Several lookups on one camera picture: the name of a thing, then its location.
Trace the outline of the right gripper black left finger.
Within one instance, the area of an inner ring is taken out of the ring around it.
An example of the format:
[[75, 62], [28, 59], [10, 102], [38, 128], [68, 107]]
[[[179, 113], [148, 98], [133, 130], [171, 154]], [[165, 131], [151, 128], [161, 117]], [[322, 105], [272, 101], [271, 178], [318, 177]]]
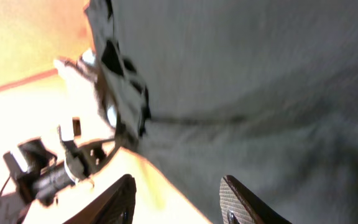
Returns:
[[125, 174], [64, 224], [132, 224], [136, 192], [135, 178]]

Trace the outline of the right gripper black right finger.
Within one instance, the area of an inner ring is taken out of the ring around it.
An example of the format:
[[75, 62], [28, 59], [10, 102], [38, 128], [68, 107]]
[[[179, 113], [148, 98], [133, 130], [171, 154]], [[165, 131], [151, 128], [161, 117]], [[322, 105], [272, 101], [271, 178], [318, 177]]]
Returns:
[[219, 203], [224, 224], [291, 224], [232, 175], [221, 179]]

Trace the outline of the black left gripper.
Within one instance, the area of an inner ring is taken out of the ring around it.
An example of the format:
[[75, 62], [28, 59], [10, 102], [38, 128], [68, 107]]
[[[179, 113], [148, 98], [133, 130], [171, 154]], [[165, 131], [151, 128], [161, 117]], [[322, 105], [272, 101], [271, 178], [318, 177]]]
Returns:
[[59, 57], [54, 67], [67, 87], [69, 112], [91, 139], [137, 146], [148, 115], [147, 87], [115, 40], [108, 39], [76, 60]]

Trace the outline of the black t-shirt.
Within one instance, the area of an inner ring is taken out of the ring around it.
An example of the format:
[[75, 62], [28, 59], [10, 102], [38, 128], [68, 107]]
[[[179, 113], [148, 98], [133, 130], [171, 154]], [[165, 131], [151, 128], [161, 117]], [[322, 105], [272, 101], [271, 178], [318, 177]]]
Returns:
[[91, 1], [147, 87], [137, 146], [211, 221], [231, 174], [293, 223], [358, 223], [358, 0]]

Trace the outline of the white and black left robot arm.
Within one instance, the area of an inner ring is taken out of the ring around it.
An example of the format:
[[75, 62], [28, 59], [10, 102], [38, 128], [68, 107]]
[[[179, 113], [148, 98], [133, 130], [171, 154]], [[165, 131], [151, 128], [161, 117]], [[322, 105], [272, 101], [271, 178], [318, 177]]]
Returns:
[[18, 145], [18, 151], [9, 151], [3, 159], [9, 169], [9, 178], [16, 191], [0, 194], [0, 223], [22, 223], [30, 205], [39, 201], [49, 207], [59, 191], [88, 180], [110, 162], [121, 146], [129, 147], [142, 133], [147, 89], [129, 76], [128, 61], [119, 55], [119, 46], [107, 41], [101, 58], [87, 61], [80, 58], [82, 67], [74, 65], [82, 76], [95, 87], [106, 87], [99, 99], [99, 114], [107, 119], [114, 134], [80, 146], [74, 138], [81, 135], [79, 118], [72, 118], [68, 126], [59, 125], [57, 133], [65, 150], [64, 158], [48, 151], [41, 139], [28, 140]]

